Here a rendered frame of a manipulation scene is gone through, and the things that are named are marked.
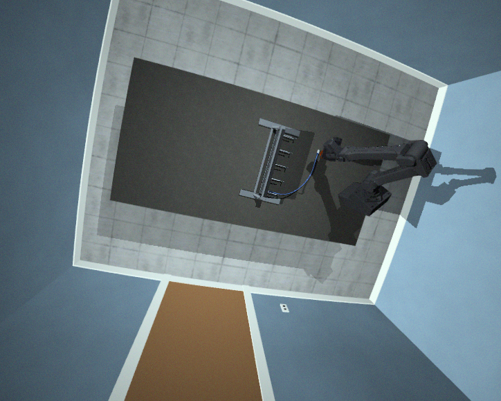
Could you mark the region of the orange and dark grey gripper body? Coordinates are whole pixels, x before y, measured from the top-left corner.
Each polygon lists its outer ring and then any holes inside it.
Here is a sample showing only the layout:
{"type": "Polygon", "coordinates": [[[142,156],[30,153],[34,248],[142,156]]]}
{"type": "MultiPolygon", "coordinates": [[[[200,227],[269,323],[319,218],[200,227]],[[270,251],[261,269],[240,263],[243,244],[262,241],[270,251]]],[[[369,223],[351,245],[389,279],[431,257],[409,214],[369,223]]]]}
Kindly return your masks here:
{"type": "MultiPolygon", "coordinates": [[[[331,154],[331,153],[330,153],[330,154],[331,154]]],[[[329,161],[336,161],[336,160],[332,160],[332,158],[331,158],[330,154],[326,153],[326,149],[325,149],[325,148],[323,148],[323,152],[322,152],[322,154],[321,154],[321,158],[326,159],[326,160],[329,160],[329,161]],[[329,158],[331,158],[331,159],[329,159],[329,158]]]]}

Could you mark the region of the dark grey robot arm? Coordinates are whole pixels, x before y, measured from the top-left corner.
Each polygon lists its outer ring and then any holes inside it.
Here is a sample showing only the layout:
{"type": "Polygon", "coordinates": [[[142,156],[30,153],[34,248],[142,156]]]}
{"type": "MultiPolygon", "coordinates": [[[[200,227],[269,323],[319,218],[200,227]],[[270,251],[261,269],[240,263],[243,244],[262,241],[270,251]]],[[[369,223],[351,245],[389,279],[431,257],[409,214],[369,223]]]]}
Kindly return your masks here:
{"type": "Polygon", "coordinates": [[[339,162],[355,160],[391,160],[400,165],[386,170],[372,170],[361,186],[364,189],[366,202],[381,201],[381,185],[414,176],[428,177],[437,162],[424,140],[409,141],[407,144],[394,146],[340,147],[341,138],[334,137],[324,143],[326,153],[339,162]],[[338,144],[338,145],[337,145],[338,144]]]}

